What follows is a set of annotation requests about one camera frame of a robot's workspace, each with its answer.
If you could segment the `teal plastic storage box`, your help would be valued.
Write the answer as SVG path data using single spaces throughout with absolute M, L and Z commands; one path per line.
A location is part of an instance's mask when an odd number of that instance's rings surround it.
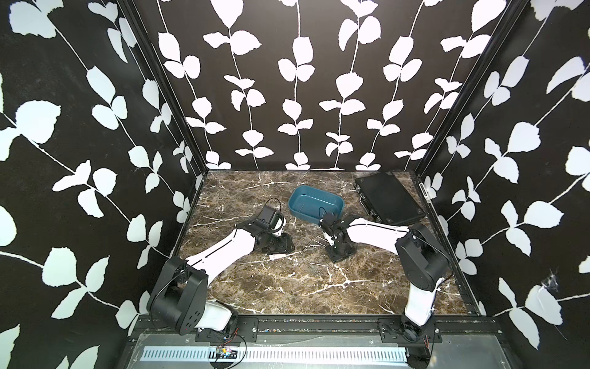
M 287 204 L 295 218 L 310 224 L 319 224 L 326 213 L 339 218 L 345 207 L 345 201 L 339 195 L 308 185 L 297 187 Z

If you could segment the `playing card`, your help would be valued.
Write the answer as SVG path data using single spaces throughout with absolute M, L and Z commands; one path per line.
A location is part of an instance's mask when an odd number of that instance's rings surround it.
M 273 260 L 278 260 L 280 258 L 285 258 L 287 256 L 287 254 L 275 254 L 275 255 L 268 255 L 269 256 L 269 260 L 273 261 Z

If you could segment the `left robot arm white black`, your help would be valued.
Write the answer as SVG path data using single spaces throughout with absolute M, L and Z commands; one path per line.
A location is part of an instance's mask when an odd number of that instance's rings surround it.
M 257 246 L 266 252 L 292 246 L 283 228 L 283 220 L 273 224 L 244 221 L 205 251 L 186 259 L 171 258 L 164 264 L 150 295 L 148 314 L 179 335 L 187 335 L 196 328 L 233 329 L 235 313 L 221 302 L 209 301 L 207 290 L 221 272 Z

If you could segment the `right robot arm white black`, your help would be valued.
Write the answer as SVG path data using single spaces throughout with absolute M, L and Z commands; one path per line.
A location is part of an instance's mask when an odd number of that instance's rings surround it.
M 326 213 L 319 226 L 328 241 L 328 257 L 334 263 L 354 255 L 358 244 L 397 255 L 410 282 L 403 316 L 414 327 L 427 325 L 433 314 L 436 291 L 450 269 L 450 256 L 424 224 L 393 226 L 356 215 L 338 219 Z

